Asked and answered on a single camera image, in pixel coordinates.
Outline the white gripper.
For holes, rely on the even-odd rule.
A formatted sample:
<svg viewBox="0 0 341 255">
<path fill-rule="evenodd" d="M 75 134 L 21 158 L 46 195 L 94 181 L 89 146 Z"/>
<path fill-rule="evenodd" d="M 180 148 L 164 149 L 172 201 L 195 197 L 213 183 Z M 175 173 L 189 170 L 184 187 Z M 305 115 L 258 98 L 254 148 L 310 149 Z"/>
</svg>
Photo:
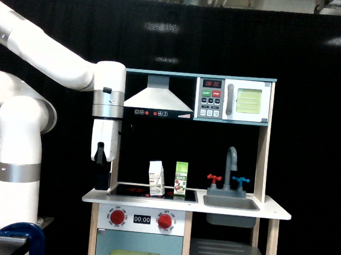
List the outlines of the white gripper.
<svg viewBox="0 0 341 255">
<path fill-rule="evenodd" d="M 117 157 L 119 123 L 116 120 L 94 119 L 91 159 L 95 162 L 94 189 L 107 190 L 110 186 L 110 162 Z"/>
</svg>

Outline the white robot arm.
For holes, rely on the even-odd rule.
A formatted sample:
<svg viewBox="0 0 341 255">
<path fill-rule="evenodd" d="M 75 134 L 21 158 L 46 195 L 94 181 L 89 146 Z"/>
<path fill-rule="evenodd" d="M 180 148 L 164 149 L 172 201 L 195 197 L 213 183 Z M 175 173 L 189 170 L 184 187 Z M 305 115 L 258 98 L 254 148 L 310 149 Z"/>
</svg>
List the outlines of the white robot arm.
<svg viewBox="0 0 341 255">
<path fill-rule="evenodd" d="M 107 187 L 124 112 L 125 66 L 85 61 L 1 1 L 0 44 L 58 84 L 93 93 L 90 153 L 102 170 L 99 181 Z M 37 222 L 41 136 L 56 122 L 48 100 L 20 78 L 0 71 L 0 227 Z"/>
</svg>

